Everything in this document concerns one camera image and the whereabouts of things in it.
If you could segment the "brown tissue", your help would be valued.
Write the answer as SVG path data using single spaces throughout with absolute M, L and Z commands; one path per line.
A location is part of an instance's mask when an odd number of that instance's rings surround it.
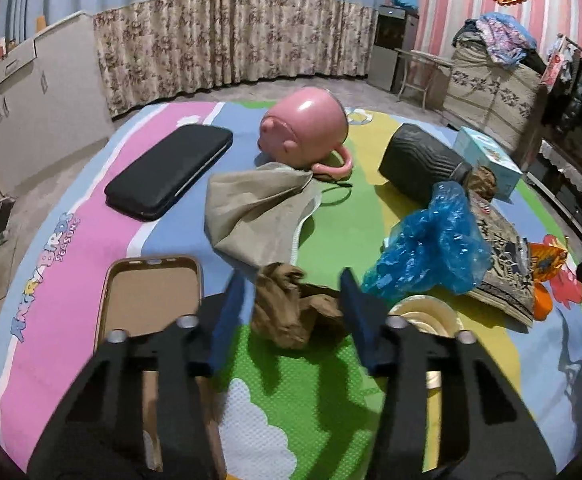
M 340 293 L 304 277 L 298 266 L 280 262 L 263 266 L 256 277 L 251 330 L 283 350 L 338 344 L 349 334 Z

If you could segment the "cream plastic lid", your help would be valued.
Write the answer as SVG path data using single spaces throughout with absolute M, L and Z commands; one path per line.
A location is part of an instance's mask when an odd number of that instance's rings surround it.
M 442 344 L 442 339 L 454 339 L 463 330 L 462 322 L 457 312 L 445 301 L 429 295 L 413 295 L 394 304 L 389 311 L 390 316 L 401 316 L 421 333 L 436 336 L 435 359 L 440 364 L 440 370 L 429 370 L 427 373 L 427 388 L 431 391 L 440 390 L 443 386 L 443 374 L 450 367 L 451 348 Z

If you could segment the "patterned snack bag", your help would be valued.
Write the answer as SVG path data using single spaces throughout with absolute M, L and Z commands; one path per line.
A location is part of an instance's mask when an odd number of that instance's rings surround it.
M 526 239 L 487 200 L 469 192 L 470 209 L 492 249 L 492 267 L 468 295 L 525 326 L 534 323 L 534 283 Z

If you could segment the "orange snack wrapper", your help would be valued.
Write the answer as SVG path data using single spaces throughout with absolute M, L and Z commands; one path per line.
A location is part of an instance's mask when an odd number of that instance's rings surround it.
M 530 270 L 534 282 L 534 319 L 545 321 L 552 311 L 552 300 L 544 283 L 556 278 L 568 260 L 568 246 L 547 234 L 541 243 L 528 243 Z

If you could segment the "blue plastic bag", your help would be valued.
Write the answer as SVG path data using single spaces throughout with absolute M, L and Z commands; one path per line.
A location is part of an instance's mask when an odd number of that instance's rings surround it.
M 429 206 L 394 226 L 361 289 L 387 302 L 434 287 L 463 295 L 481 285 L 491 267 L 492 248 L 478 228 L 466 192 L 457 182 L 438 182 Z

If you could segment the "cartoon bird play mat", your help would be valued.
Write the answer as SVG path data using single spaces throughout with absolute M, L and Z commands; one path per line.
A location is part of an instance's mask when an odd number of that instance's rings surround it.
M 205 232 L 205 202 L 230 176 L 252 181 L 259 104 L 152 105 L 118 131 L 78 175 L 34 236 L 0 312 L 0 443 L 25 465 L 44 423 L 95 347 L 102 289 L 125 257 L 187 255 L 200 289 L 219 292 L 233 261 Z M 161 219 L 139 222 L 105 202 L 120 171 L 176 127 L 205 122 L 233 145 Z M 351 188 L 323 184 L 321 203 L 297 233 L 295 257 L 249 269 L 235 350 L 219 378 L 219 434 L 240 479 L 358 479 L 369 462 L 384 399 L 379 380 L 335 339 L 331 320 L 340 271 L 365 273 L 384 234 L 409 203 L 378 174 L 395 118 L 374 114 L 349 133 Z M 556 466 L 582 447 L 582 288 L 549 287 L 552 310 L 525 327 L 501 310 L 439 288 L 520 393 Z M 320 337 L 328 338 L 325 348 Z

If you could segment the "black glasses case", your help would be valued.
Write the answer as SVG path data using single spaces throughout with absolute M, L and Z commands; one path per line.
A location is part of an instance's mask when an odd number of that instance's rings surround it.
M 184 125 L 128 165 L 105 187 L 106 204 L 139 221 L 163 216 L 233 144 L 233 133 Z

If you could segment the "low tv stand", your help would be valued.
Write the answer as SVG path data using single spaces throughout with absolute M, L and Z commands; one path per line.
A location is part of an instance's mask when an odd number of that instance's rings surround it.
M 582 234 L 582 173 L 562 151 L 542 140 L 535 160 L 528 170 L 536 185 L 554 208 Z

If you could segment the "beige cloth cap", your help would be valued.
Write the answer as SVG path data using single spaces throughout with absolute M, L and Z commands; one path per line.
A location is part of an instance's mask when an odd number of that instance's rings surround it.
M 212 247 L 251 268 L 296 263 L 303 224 L 321 204 L 309 171 L 281 162 L 212 174 L 205 229 Z

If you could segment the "light blue tissue box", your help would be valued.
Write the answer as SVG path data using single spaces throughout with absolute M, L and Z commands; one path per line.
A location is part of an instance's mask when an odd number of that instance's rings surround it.
M 490 136 L 461 127 L 452 148 L 473 166 L 485 166 L 496 178 L 498 200 L 509 200 L 522 177 L 522 171 L 508 153 Z

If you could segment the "black ribbed cup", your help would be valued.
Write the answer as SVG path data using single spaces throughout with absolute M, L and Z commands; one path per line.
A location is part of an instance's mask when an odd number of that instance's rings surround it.
M 438 182 L 463 186 L 473 167 L 442 141 L 413 124 L 401 125 L 384 151 L 379 173 L 410 200 L 428 205 Z

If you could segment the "blanket covered chest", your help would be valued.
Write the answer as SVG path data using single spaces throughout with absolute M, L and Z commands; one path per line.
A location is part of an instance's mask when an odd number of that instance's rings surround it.
M 442 110 L 458 124 L 492 136 L 508 153 L 523 143 L 533 127 L 532 113 L 540 88 L 536 70 L 492 62 L 483 44 L 459 42 Z

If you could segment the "white cabinet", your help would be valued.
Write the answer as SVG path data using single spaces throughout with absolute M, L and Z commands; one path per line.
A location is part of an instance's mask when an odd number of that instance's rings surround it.
M 0 196 L 112 133 L 90 14 L 48 26 L 0 60 Z

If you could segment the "clothes rack with garments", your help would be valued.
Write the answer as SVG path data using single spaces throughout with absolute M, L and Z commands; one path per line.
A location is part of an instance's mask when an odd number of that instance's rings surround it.
M 548 91 L 541 123 L 549 141 L 582 167 L 582 47 L 577 42 L 556 37 L 540 85 Z

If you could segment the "pink pig mug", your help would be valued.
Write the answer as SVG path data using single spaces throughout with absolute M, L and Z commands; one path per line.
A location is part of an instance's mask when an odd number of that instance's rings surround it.
M 304 87 L 267 110 L 257 146 L 275 162 L 340 181 L 354 168 L 344 145 L 348 136 L 349 121 L 341 102 L 326 89 Z

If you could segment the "small metal table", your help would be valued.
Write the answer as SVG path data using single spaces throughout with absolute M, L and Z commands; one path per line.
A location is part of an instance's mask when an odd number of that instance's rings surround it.
M 420 94 L 420 107 L 425 110 L 435 74 L 441 70 L 452 70 L 451 59 L 419 50 L 396 49 L 396 53 L 398 61 L 403 64 L 402 77 L 398 80 L 397 101 L 409 89 Z

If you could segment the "pile of clothes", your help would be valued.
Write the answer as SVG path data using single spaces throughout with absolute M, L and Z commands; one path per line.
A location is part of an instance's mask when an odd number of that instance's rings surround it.
M 546 69 L 537 52 L 536 39 L 510 14 L 489 12 L 468 18 L 451 44 L 457 48 L 465 42 L 481 44 L 492 62 L 504 68 L 522 64 L 538 74 Z

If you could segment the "blue floral curtain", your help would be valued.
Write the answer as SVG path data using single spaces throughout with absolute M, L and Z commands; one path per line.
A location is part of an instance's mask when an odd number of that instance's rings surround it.
M 367 73 L 383 0 L 0 0 L 0 40 L 83 11 L 94 20 L 109 112 L 180 93 Z

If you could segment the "water dispenser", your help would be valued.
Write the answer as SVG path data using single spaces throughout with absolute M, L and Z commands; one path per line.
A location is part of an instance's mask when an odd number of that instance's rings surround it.
M 367 81 L 373 87 L 397 93 L 405 74 L 402 52 L 413 50 L 419 14 L 403 6 L 379 6 L 371 47 Z

